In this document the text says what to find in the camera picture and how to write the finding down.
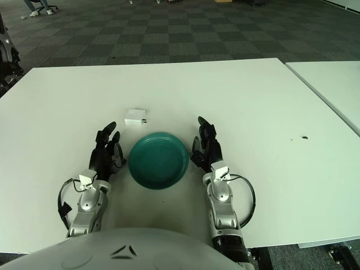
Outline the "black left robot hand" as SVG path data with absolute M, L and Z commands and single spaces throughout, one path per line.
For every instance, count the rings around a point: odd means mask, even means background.
M 115 132 L 112 139 L 109 139 L 115 128 L 116 122 L 113 121 L 97 132 L 96 147 L 91 153 L 89 162 L 89 169 L 97 173 L 97 179 L 106 182 L 127 163 L 119 143 L 120 132 Z

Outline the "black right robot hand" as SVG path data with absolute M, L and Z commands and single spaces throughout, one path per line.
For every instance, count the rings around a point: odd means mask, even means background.
M 222 161 L 222 151 L 219 142 L 216 139 L 216 130 L 213 124 L 210 124 L 203 117 L 198 117 L 200 139 L 196 136 L 192 144 L 191 161 L 204 172 L 212 171 L 212 164 Z

